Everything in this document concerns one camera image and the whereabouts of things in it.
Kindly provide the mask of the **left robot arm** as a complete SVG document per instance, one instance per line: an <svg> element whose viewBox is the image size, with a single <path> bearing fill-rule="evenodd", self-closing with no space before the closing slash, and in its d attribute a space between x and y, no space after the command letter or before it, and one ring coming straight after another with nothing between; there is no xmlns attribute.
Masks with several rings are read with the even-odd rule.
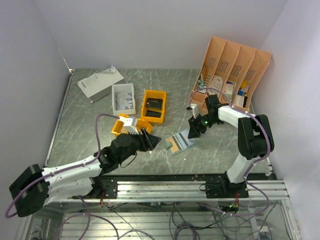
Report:
<svg viewBox="0 0 320 240"><path fill-rule="evenodd" d="M12 203L5 217L27 217L64 198L88 196L96 199L102 193L102 186L93 181L94 178L116 170L138 151L153 150L161 140L142 129L139 134L121 133L109 146L80 161L45 168L33 164L10 185Z"/></svg>

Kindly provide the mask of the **yellow bin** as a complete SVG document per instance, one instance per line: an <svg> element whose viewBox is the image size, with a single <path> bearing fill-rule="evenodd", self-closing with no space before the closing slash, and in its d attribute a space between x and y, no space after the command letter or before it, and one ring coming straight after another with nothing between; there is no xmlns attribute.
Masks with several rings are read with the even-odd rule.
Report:
<svg viewBox="0 0 320 240"><path fill-rule="evenodd" d="M163 124L166 112L167 93L147 89L141 106L141 118L149 123Z"/></svg>
<svg viewBox="0 0 320 240"><path fill-rule="evenodd" d="M144 119L120 115L118 120L116 120L111 133L117 137L120 134L140 134L142 133L142 129L150 134L153 127Z"/></svg>

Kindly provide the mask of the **white bin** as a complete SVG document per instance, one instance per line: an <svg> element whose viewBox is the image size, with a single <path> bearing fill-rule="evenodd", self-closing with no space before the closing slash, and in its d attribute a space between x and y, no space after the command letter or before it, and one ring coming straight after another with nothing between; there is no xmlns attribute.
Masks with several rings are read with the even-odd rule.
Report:
<svg viewBox="0 0 320 240"><path fill-rule="evenodd" d="M115 116L120 114L135 115L135 90L132 83L112 85L112 110Z"/></svg>

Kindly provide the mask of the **black cards stack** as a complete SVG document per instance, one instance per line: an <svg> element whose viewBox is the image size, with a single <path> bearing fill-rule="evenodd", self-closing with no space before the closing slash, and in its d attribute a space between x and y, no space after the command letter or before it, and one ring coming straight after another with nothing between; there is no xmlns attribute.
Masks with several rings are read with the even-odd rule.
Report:
<svg viewBox="0 0 320 240"><path fill-rule="evenodd" d="M148 98L146 100L146 117L160 118L162 113L163 100L160 98Z"/></svg>

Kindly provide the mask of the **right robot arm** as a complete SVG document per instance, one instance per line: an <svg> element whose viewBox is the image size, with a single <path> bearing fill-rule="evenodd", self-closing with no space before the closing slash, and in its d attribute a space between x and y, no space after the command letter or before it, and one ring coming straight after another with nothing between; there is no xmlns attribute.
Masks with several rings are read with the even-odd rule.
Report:
<svg viewBox="0 0 320 240"><path fill-rule="evenodd" d="M224 197L231 198L240 189L246 188L245 179L254 164L267 158L275 148L269 118L265 114L254 115L227 103L222 104L216 95L206 97L205 104L205 115L199 113L197 104L187 106L186 109L192 112L192 117L188 119L188 138L199 138L214 124L228 123L237 129L238 156L222 180L206 187L207 191L215 190Z"/></svg>

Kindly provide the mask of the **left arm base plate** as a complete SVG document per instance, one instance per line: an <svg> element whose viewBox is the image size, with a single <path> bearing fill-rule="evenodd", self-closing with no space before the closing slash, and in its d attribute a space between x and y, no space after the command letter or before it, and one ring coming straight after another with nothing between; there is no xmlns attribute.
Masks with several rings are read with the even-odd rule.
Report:
<svg viewBox="0 0 320 240"><path fill-rule="evenodd" d="M83 199L116 199L117 195L118 183L112 177L96 176L78 180L72 198L81 196Z"/></svg>

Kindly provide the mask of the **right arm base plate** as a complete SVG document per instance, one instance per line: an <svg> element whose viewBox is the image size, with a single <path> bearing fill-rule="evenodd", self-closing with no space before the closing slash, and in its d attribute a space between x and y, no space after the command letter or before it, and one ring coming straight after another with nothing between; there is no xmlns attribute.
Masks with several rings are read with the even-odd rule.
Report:
<svg viewBox="0 0 320 240"><path fill-rule="evenodd" d="M199 186L207 199L235 199L249 196L246 183L231 183L226 174L209 174L204 176L204 183Z"/></svg>

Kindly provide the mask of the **gold card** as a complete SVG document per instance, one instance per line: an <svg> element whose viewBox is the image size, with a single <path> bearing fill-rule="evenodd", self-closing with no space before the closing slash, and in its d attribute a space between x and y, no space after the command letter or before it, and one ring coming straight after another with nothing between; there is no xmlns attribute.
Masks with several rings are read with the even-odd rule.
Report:
<svg viewBox="0 0 320 240"><path fill-rule="evenodd" d="M167 150L170 150L172 154L183 150L182 146L175 136L168 137L165 139L165 141L165 148Z"/></svg>

